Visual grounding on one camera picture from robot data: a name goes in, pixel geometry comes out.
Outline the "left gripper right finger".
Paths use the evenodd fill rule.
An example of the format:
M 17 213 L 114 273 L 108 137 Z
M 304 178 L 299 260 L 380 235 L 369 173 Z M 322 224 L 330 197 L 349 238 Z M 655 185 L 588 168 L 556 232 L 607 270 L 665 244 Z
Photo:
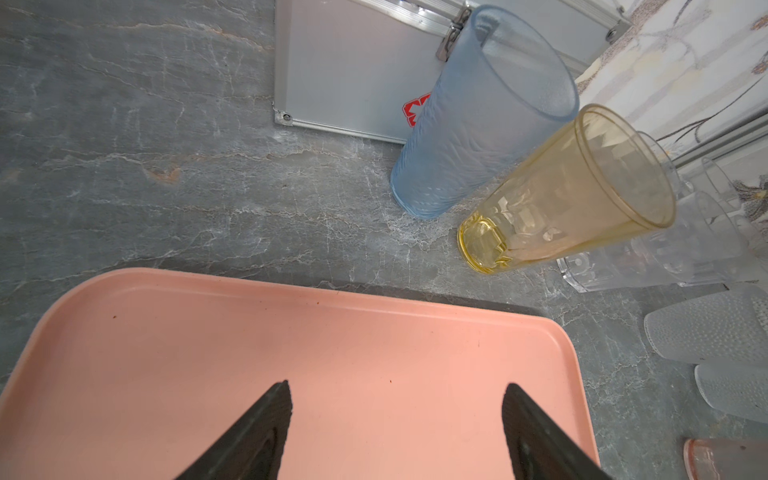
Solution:
M 610 479 L 516 383 L 506 387 L 501 417 L 517 480 Z

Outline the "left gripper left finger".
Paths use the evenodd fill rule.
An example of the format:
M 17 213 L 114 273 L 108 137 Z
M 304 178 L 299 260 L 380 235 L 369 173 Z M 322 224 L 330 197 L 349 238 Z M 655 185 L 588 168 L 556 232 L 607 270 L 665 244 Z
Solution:
M 275 479 L 287 441 L 293 404 L 288 381 L 272 385 L 181 479 Z

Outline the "clear glass one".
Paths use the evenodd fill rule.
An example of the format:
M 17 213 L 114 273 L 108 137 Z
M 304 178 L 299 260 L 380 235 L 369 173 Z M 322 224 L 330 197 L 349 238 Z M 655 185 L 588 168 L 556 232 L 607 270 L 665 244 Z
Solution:
M 693 284 L 746 252 L 745 241 L 719 203 L 681 180 L 661 146 L 640 138 L 663 167 L 677 200 L 673 225 L 631 240 L 557 260 L 563 279 L 580 293 L 616 288 Z

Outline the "clear glass two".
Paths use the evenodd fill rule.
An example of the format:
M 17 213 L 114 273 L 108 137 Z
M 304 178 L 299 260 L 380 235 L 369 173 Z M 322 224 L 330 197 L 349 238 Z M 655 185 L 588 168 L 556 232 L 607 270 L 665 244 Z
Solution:
M 691 280 L 680 286 L 726 284 L 732 288 L 743 282 L 767 290 L 767 240 L 746 216 L 746 208 L 730 178 L 714 162 L 700 158 L 678 170 L 682 183 L 690 192 L 712 196 L 724 209 L 745 243 L 739 257 L 700 264 Z

